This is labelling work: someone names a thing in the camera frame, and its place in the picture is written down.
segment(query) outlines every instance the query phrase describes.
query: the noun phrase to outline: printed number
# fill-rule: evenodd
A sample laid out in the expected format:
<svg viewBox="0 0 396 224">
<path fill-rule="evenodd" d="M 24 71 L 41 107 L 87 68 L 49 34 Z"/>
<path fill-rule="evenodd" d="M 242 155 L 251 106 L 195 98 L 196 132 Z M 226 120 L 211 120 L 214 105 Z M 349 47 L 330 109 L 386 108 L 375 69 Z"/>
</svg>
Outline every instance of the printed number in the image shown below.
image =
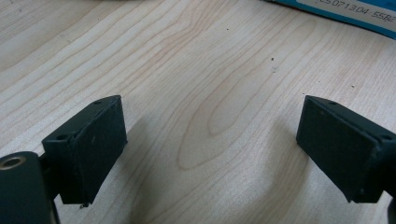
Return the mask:
<svg viewBox="0 0 396 224">
<path fill-rule="evenodd" d="M 379 11 L 375 12 L 372 15 L 372 17 L 379 18 L 379 19 L 381 19 L 383 21 L 395 21 L 396 20 L 396 17 L 392 17 L 392 16 L 390 16 L 388 14 L 385 14 L 385 13 L 382 13 L 382 12 L 379 12 Z"/>
<path fill-rule="evenodd" d="M 358 7 L 356 9 L 356 12 L 362 12 L 364 14 L 366 14 L 369 11 L 369 9 L 364 9 L 363 7 Z"/>
<path fill-rule="evenodd" d="M 357 7 L 357 6 L 355 6 L 355 5 L 352 5 L 352 7 L 350 7 L 350 8 L 349 8 L 349 10 L 353 11 L 353 10 L 355 10 L 355 9 L 356 9 L 356 7 Z"/>
<path fill-rule="evenodd" d="M 335 0 L 335 1 L 332 2 L 332 5 L 335 6 L 335 7 L 340 7 L 343 4 L 345 4 L 345 2 L 341 2 L 341 1 L 338 1 L 338 0 Z"/>
</svg>

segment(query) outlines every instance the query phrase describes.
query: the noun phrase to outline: light wood surface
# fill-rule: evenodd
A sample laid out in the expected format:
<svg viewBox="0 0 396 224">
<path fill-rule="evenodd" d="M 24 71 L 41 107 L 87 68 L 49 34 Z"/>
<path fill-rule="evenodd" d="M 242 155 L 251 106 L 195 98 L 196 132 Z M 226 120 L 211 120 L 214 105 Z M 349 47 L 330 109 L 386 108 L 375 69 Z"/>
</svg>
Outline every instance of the light wood surface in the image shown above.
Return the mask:
<svg viewBox="0 0 396 224">
<path fill-rule="evenodd" d="M 129 144 L 92 205 L 55 200 L 64 224 L 388 222 L 295 141 L 307 94 L 396 132 L 382 35 L 258 0 L 4 0 L 0 80 L 0 156 L 122 96 Z"/>
</svg>

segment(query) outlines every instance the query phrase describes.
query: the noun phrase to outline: cardboard box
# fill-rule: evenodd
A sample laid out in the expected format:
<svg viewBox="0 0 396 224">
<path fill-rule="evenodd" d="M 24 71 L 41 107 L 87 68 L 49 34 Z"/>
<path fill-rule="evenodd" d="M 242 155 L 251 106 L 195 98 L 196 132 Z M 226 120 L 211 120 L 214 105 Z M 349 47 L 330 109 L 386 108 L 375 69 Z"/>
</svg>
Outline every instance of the cardboard box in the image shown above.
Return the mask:
<svg viewBox="0 0 396 224">
<path fill-rule="evenodd" d="M 396 0 L 266 0 L 396 39 Z"/>
</svg>

